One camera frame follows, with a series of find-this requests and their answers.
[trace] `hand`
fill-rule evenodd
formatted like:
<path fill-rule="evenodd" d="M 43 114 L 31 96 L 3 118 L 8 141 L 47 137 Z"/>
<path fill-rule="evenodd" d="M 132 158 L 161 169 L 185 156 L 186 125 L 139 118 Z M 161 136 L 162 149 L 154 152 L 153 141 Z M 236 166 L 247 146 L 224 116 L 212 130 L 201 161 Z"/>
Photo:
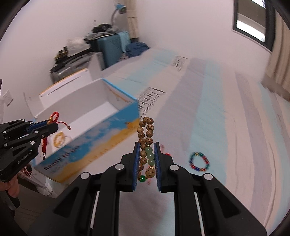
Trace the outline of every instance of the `hand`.
<path fill-rule="evenodd" d="M 17 175 L 13 177 L 8 183 L 3 183 L 0 181 L 0 191 L 8 191 L 8 194 L 11 197 L 16 198 L 19 194 L 19 184 L 18 184 L 18 179 Z"/>

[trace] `colorful beaded bracelet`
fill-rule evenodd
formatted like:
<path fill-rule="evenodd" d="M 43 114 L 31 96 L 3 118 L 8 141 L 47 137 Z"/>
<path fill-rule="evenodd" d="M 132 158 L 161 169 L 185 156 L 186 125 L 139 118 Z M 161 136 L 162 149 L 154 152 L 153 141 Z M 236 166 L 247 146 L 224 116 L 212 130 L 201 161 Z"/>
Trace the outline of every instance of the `colorful beaded bracelet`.
<path fill-rule="evenodd" d="M 152 153 L 153 149 L 150 147 L 150 145 L 153 143 L 153 126 L 154 120 L 152 118 L 149 118 L 148 116 L 144 117 L 142 121 L 139 122 L 140 127 L 137 128 L 138 132 L 138 138 L 140 143 L 140 163 L 139 163 L 139 172 L 138 172 L 138 180 L 140 182 L 145 182 L 148 178 L 153 178 L 156 175 L 156 171 L 154 169 L 155 161 L 154 161 L 154 154 Z M 147 124 L 147 132 L 145 138 L 145 134 L 143 127 L 145 127 Z M 149 168 L 145 171 L 145 176 L 142 175 L 141 171 L 144 169 L 144 165 L 148 163 Z"/>
<path fill-rule="evenodd" d="M 197 167 L 197 166 L 195 166 L 194 164 L 193 164 L 193 159 L 194 159 L 194 157 L 195 156 L 200 156 L 203 160 L 204 160 L 204 162 L 205 162 L 205 168 L 199 168 L 199 167 Z M 204 155 L 204 154 L 202 154 L 201 152 L 193 152 L 192 154 L 191 154 L 191 156 L 190 156 L 190 159 L 189 159 L 189 165 L 190 165 L 190 167 L 192 168 L 192 169 L 194 169 L 194 170 L 196 170 L 196 171 L 206 171 L 208 168 L 209 168 L 209 160 L 207 159 L 207 157 Z"/>

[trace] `blue suitcase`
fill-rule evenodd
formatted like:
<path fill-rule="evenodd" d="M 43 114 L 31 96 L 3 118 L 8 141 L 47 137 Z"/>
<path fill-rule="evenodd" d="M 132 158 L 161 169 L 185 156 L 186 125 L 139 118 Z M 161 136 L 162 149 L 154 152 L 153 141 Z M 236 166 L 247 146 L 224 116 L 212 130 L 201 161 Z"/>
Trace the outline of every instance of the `blue suitcase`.
<path fill-rule="evenodd" d="M 118 34 L 104 35 L 96 39 L 96 43 L 97 51 L 103 53 L 106 68 L 117 63 L 123 54 Z"/>

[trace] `window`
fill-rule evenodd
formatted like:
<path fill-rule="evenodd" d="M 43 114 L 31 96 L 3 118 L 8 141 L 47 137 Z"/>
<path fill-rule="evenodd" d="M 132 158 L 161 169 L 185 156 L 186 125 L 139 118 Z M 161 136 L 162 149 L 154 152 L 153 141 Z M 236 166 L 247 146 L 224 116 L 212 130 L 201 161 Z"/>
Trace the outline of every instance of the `window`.
<path fill-rule="evenodd" d="M 272 51 L 275 9 L 267 0 L 234 0 L 233 29 Z"/>

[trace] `green jade bead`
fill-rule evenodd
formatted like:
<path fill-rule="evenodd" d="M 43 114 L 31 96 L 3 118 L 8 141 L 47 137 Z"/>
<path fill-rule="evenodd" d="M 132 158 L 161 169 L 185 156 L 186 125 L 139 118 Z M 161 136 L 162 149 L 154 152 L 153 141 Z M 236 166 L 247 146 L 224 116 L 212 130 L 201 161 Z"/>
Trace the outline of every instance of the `green jade bead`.
<path fill-rule="evenodd" d="M 148 158 L 149 160 L 153 160 L 153 159 L 154 159 L 154 154 L 153 154 L 153 153 L 149 153 L 149 154 L 147 154 L 147 158 Z"/>
<path fill-rule="evenodd" d="M 146 181 L 146 177 L 144 175 L 141 175 L 139 181 L 140 182 L 145 182 Z"/>
<path fill-rule="evenodd" d="M 155 161 L 154 160 L 148 160 L 148 165 L 154 166 L 155 165 Z"/>
<path fill-rule="evenodd" d="M 146 152 L 147 154 L 152 153 L 152 151 L 153 151 L 152 147 L 146 147 L 146 148 L 145 148 L 145 152 Z"/>

